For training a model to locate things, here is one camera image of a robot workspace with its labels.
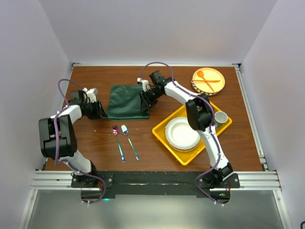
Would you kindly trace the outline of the dark green cloth napkin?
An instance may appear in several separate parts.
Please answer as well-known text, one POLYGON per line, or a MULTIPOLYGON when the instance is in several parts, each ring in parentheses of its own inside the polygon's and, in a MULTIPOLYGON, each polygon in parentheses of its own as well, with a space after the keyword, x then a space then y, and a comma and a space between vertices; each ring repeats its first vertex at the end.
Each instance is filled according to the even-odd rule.
POLYGON ((110 120, 143 120, 149 111, 141 111, 140 85, 113 85, 110 91, 107 116, 110 120))

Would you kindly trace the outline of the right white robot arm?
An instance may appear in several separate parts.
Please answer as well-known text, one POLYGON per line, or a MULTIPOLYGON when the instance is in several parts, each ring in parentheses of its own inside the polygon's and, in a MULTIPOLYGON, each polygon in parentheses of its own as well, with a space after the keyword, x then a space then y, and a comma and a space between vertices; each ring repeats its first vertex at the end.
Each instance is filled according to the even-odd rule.
POLYGON ((206 94, 196 94, 182 87, 173 77, 165 78, 160 71, 150 74, 153 86, 147 80, 137 78, 137 84, 142 86, 139 93, 141 111, 147 111, 158 102, 162 95, 174 98, 186 108, 190 127, 196 131, 204 142, 210 159, 210 171, 199 176, 217 187, 224 187, 229 182, 233 168, 226 158, 216 134, 214 124, 215 111, 206 94))

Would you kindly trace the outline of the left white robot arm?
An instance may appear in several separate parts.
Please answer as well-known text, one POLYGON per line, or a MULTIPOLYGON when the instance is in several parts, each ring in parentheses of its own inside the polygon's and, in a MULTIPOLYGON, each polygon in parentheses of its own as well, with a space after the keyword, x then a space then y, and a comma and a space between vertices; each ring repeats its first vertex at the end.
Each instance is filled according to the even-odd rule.
POLYGON ((65 164, 72 170, 73 179, 87 187, 95 187, 101 180, 93 162, 79 151, 73 124, 82 117, 89 120, 108 117, 96 98, 97 93, 97 88, 72 91, 71 100, 62 110, 39 120, 42 155, 54 160, 56 166, 65 164))

